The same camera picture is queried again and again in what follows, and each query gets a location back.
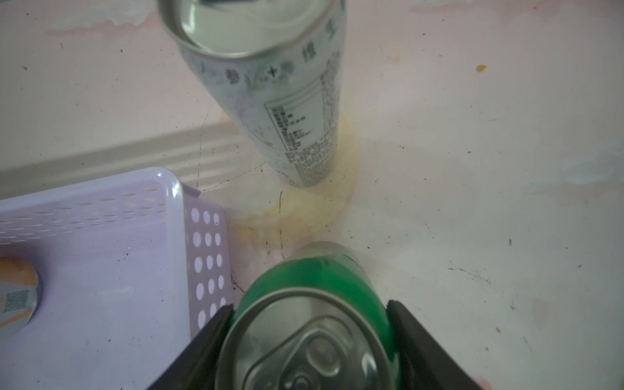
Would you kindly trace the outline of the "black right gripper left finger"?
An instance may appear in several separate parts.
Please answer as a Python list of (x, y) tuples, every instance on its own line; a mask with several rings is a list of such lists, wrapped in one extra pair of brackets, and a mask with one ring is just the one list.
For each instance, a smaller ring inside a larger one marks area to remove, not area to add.
[(234, 315), (232, 304), (221, 307), (149, 390), (215, 389), (219, 354)]

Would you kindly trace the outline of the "white energy can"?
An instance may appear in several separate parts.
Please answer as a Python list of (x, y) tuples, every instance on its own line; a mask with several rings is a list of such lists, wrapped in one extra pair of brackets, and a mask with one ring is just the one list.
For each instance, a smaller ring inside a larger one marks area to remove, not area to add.
[(343, 1), (159, 1), (192, 73), (280, 178), (311, 187), (337, 148)]

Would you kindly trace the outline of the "orange soda can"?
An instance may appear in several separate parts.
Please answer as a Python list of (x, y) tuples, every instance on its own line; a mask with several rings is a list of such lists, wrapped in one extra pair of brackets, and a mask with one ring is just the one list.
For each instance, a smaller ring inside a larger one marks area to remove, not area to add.
[(31, 320), (40, 301), (40, 277), (26, 260), (1, 257), (1, 340), (6, 340)]

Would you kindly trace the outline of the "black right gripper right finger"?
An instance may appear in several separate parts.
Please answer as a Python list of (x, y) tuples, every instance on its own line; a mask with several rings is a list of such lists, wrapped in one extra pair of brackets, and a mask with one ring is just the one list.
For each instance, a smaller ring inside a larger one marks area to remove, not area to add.
[(386, 312), (401, 356), (402, 389), (482, 389), (401, 302), (389, 301)]

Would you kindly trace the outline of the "green soda can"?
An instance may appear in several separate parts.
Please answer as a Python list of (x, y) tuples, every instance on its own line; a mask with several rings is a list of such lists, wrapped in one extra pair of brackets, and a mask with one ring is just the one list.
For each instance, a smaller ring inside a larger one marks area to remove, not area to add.
[(220, 351), (217, 389), (398, 389), (401, 358), (357, 258), (317, 241), (246, 291)]

